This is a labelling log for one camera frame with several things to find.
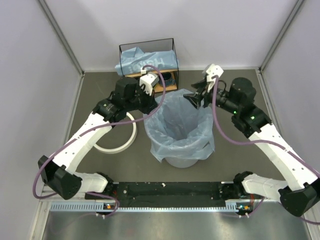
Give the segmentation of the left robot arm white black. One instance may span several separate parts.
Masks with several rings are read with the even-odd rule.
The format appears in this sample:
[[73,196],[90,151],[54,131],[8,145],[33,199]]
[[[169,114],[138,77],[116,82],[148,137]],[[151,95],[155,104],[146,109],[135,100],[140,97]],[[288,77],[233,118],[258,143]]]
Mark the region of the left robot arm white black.
[[97,141],[110,132],[115,123],[122,121],[130,111],[149,114],[158,104],[154,86],[158,76],[148,73],[139,79],[123,76],[115,83],[109,97],[99,101],[85,123],[63,146],[50,157],[38,160],[41,179],[55,194],[64,200],[78,192],[95,192],[109,198],[114,191],[108,178],[102,173],[79,173],[77,168]]

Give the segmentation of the white grey trash bin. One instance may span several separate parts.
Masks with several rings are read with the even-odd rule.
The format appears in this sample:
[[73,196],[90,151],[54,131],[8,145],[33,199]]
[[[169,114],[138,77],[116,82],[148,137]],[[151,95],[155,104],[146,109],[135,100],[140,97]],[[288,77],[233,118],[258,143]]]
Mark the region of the white grey trash bin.
[[195,165],[198,159],[182,159],[176,157],[166,157],[165,160],[173,167],[185,169]]

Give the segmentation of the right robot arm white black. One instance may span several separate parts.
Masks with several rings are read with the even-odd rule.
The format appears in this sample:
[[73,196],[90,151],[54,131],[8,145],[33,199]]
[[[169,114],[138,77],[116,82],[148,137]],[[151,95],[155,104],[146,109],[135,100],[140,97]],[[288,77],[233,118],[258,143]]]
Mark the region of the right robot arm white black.
[[184,94],[195,108],[212,105],[214,123],[222,136],[216,108],[232,114],[231,121],[246,141],[226,140],[238,146],[256,145],[274,164],[283,180],[259,176],[253,172],[238,173],[233,192],[239,198],[260,195],[274,200],[295,217],[301,217],[320,201],[320,174],[302,160],[280,135],[268,115],[254,104],[256,89],[252,82],[237,77],[229,90],[218,88],[219,80],[205,79],[192,85],[194,93]]

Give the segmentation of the light blue trash bag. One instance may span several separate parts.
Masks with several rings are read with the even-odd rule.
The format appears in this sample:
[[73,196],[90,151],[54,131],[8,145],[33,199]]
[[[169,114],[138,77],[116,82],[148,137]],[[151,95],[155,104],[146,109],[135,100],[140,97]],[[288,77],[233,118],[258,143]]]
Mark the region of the light blue trash bag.
[[183,95],[187,89],[171,91],[155,100],[160,108],[143,121],[151,141],[151,154],[165,158],[206,160],[215,151],[213,111],[196,109]]
[[152,65],[159,70],[174,70],[178,68],[178,60],[173,50],[144,52],[134,47],[122,52],[114,68],[119,76],[123,76],[140,73],[145,65]]

